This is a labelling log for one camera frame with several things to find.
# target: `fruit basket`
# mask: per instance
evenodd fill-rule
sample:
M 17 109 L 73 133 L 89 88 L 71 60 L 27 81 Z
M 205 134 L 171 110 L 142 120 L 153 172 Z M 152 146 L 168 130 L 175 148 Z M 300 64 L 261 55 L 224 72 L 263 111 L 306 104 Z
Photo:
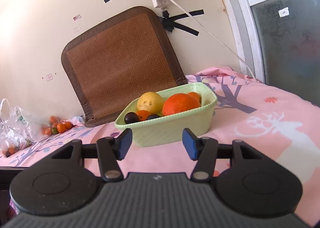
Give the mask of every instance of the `fruit basket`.
M 132 129 L 132 141 L 137 146 L 155 146 L 180 141 L 184 128 L 191 129 L 197 136 L 202 135 L 209 130 L 214 106 L 218 101 L 209 87 L 201 82 L 196 82 L 157 93 L 166 100 L 173 94 L 189 92 L 201 95 L 201 107 L 161 118 L 125 124 L 124 116 L 129 112 L 137 111 L 138 99 L 135 99 L 118 116 L 115 127 L 121 130 Z

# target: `cable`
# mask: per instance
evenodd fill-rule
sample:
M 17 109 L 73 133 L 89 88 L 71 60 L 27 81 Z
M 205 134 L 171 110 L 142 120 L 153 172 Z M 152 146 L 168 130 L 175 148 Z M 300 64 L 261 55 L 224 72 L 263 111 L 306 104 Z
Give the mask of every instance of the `cable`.
M 190 13 L 188 13 L 186 10 L 184 10 L 180 5 L 178 5 L 174 0 L 170 0 L 173 4 L 175 4 L 178 8 L 180 8 L 187 16 L 191 17 L 194 21 L 196 21 L 200 27 L 206 31 L 210 36 L 212 36 L 219 44 L 221 44 L 224 48 L 228 49 L 231 53 L 233 53 L 239 61 L 241 61 L 249 70 L 251 73 L 253 79 L 257 81 L 256 77 L 254 76 L 253 72 L 251 71 L 250 67 L 246 64 L 246 62 L 241 59 L 234 51 L 232 51 L 228 46 L 226 46 L 223 42 L 221 42 L 217 37 L 215 37 L 212 33 L 210 33 L 197 19 L 195 19 Z

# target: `small orange fruit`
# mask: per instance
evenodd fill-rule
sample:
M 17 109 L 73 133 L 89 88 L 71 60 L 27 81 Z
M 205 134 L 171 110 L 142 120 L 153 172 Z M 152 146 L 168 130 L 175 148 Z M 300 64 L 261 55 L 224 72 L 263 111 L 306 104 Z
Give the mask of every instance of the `small orange fruit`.
M 162 114 L 164 116 L 169 116 L 175 113 L 192 110 L 200 106 L 200 102 L 195 97 L 185 93 L 177 93 L 164 102 Z
M 59 124 L 59 122 L 55 122 L 55 123 L 52 124 L 52 127 L 56 128 L 58 124 Z
M 51 116 L 49 118 L 49 123 L 50 124 L 53 124 L 53 123 L 56 123 L 56 122 L 59 122 L 59 119 L 56 116 Z
M 67 130 L 72 128 L 72 123 L 70 121 L 66 121 L 64 124 L 65 124 Z
M 136 112 L 136 114 L 138 115 L 139 121 L 144 121 L 149 115 L 151 115 L 151 113 L 146 110 L 139 110 Z
M 189 92 L 188 95 L 195 97 L 199 102 L 201 102 L 201 96 L 196 92 Z
M 45 134 L 46 135 L 48 135 L 48 136 L 50 136 L 52 133 L 51 133 L 51 128 L 47 128 L 46 130 L 45 130 Z
M 41 133 L 45 135 L 45 131 L 47 130 L 48 126 L 46 124 L 41 124 Z
M 13 155 L 14 153 L 16 153 L 16 150 L 14 149 L 14 146 L 10 146 L 9 147 L 9 152 L 11 155 Z
M 65 124 L 59 123 L 59 124 L 57 125 L 57 130 L 59 131 L 59 133 L 65 132 L 65 131 L 66 131 L 66 126 L 65 126 Z

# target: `white wall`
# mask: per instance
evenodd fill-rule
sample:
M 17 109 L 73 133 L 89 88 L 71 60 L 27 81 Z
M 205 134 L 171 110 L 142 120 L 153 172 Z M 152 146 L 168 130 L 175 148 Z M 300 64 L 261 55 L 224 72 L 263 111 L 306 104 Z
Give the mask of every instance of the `white wall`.
M 197 16 L 212 33 L 236 51 L 222 0 L 176 0 L 188 11 L 204 9 Z M 152 8 L 151 0 L 0 0 L 0 98 L 47 119 L 82 114 L 82 108 L 61 66 L 65 45 L 96 24 L 130 7 Z M 181 11 L 170 5 L 170 15 Z M 80 14 L 81 18 L 73 21 Z M 196 37 L 175 29 L 168 33 L 183 71 L 195 73 L 209 66 L 231 66 L 239 62 L 190 18 L 178 21 L 200 31 Z M 46 81 L 51 73 L 53 80 Z

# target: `pink sticker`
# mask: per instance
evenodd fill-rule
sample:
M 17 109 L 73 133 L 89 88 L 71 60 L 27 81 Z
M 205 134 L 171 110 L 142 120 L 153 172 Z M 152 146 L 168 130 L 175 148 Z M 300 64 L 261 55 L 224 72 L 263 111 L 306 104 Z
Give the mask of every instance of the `pink sticker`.
M 50 74 L 46 75 L 46 79 L 47 79 L 47 81 L 52 80 L 53 79 L 52 74 L 50 73 Z
M 76 16 L 73 18 L 73 21 L 76 21 L 76 20 L 78 20 L 79 18 L 81 18 L 81 15 L 76 15 Z

